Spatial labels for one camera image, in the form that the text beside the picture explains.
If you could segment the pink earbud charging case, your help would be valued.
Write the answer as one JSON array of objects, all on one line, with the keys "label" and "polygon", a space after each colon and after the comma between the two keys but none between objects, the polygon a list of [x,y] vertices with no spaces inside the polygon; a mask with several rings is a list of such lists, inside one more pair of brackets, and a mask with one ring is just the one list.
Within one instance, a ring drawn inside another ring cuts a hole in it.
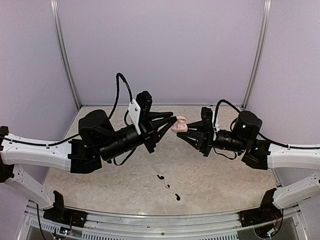
[{"label": "pink earbud charging case", "polygon": [[184,116],[177,116],[176,122],[172,125],[173,133],[186,133],[188,131],[187,119]]}]

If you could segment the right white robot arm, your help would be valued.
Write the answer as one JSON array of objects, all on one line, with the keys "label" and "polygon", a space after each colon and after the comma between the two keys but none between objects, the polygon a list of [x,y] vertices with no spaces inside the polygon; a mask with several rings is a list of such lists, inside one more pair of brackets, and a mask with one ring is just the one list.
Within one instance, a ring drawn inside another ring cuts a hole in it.
[{"label": "right white robot arm", "polygon": [[256,218],[266,222],[276,209],[284,209],[294,203],[320,193],[320,147],[318,145],[293,146],[257,138],[262,120],[250,111],[240,111],[231,131],[216,127],[216,113],[204,107],[201,120],[189,123],[186,132],[177,137],[189,143],[207,157],[211,150],[219,149],[242,155],[242,162],[252,169],[268,170],[297,168],[314,170],[315,173],[285,187],[268,190],[256,210]]}]

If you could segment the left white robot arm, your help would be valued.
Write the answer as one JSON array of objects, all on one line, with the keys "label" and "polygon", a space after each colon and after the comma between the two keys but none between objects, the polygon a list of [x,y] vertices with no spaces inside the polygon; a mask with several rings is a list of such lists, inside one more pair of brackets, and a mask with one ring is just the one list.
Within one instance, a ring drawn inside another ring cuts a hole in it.
[{"label": "left white robot arm", "polygon": [[20,190],[38,206],[63,223],[70,218],[63,195],[47,190],[23,172],[22,165],[55,168],[72,174],[90,174],[102,168],[102,162],[140,145],[153,153],[157,143],[176,122],[172,112],[150,112],[137,126],[114,130],[106,112],[94,110],[78,121],[78,133],[60,142],[25,140],[0,128],[0,181]]}]

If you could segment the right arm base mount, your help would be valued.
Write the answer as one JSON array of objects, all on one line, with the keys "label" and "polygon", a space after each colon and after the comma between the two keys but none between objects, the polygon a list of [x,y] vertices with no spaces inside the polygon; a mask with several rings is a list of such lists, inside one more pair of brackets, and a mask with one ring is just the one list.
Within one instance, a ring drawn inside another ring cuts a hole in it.
[{"label": "right arm base mount", "polygon": [[239,212],[242,227],[259,225],[282,217],[282,211],[275,208],[253,208]]}]

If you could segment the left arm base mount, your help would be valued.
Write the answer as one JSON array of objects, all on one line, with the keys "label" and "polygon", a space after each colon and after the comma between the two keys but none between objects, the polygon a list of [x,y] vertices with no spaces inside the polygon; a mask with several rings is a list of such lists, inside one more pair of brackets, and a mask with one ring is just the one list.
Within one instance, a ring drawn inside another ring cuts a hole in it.
[{"label": "left arm base mount", "polygon": [[47,220],[79,228],[83,228],[85,226],[87,216],[88,213],[85,211],[65,207],[62,209],[52,207],[44,210],[43,214],[43,217]]}]

